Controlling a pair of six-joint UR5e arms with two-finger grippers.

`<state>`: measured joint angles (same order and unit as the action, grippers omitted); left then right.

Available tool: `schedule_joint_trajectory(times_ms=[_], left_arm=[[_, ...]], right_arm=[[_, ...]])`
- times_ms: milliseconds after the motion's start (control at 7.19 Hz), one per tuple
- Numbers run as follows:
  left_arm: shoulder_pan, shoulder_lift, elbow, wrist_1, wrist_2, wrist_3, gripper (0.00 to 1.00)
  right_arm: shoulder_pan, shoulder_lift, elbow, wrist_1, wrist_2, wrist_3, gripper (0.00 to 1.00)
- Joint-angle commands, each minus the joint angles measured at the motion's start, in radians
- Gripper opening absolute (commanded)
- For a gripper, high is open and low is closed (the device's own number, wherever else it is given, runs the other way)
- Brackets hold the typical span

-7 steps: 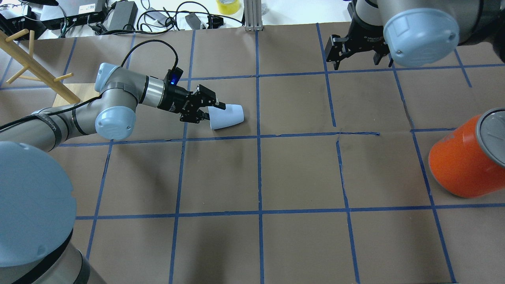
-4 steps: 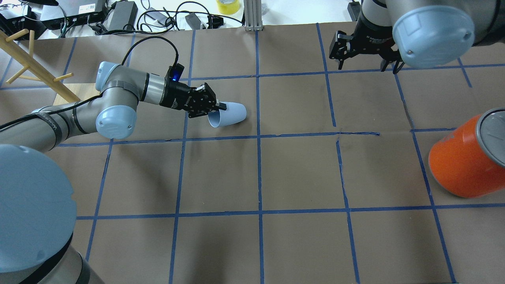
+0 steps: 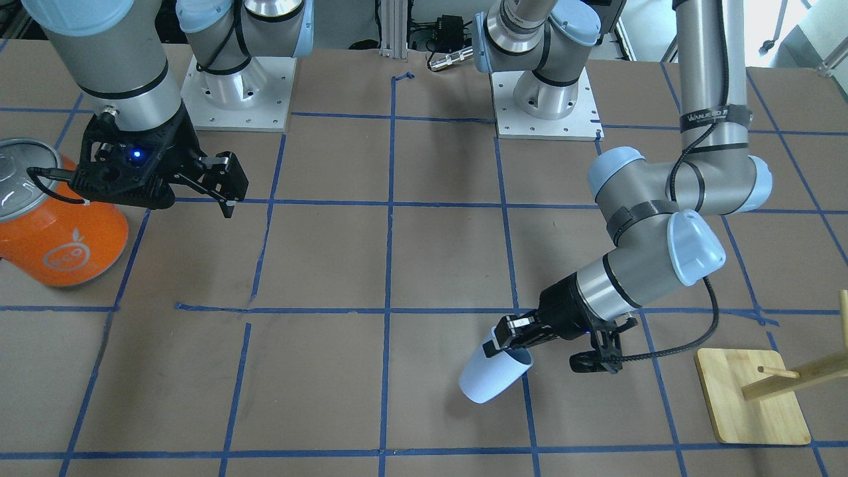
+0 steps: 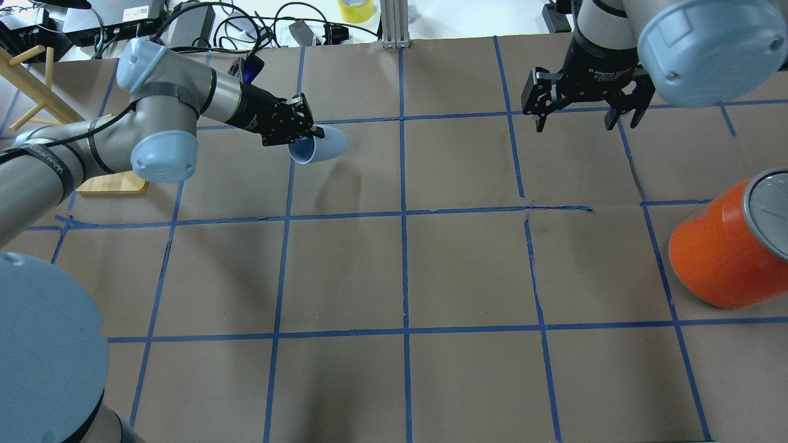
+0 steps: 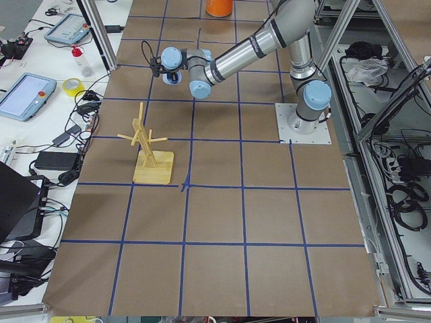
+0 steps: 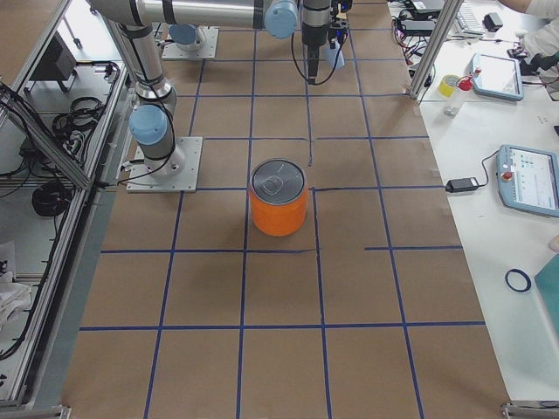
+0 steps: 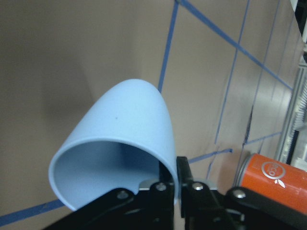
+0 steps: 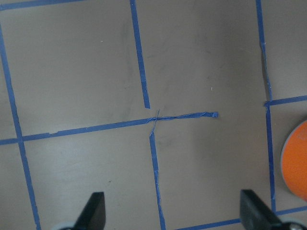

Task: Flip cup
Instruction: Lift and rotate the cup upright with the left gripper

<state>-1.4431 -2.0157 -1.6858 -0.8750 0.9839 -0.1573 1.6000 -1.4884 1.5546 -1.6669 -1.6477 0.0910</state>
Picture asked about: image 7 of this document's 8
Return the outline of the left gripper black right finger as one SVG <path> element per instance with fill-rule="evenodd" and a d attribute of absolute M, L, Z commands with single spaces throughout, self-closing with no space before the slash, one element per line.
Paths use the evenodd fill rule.
<path fill-rule="evenodd" d="M 181 217 L 186 230 L 305 230 L 306 215 L 248 188 L 225 195 L 193 178 L 188 159 L 177 157 Z"/>

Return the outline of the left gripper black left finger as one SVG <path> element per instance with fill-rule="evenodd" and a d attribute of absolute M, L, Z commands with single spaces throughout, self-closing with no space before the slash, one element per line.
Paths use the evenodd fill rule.
<path fill-rule="evenodd" d="M 159 177 L 140 183 L 137 194 L 116 188 L 46 227 L 48 230 L 172 230 L 174 181 L 159 164 Z"/>

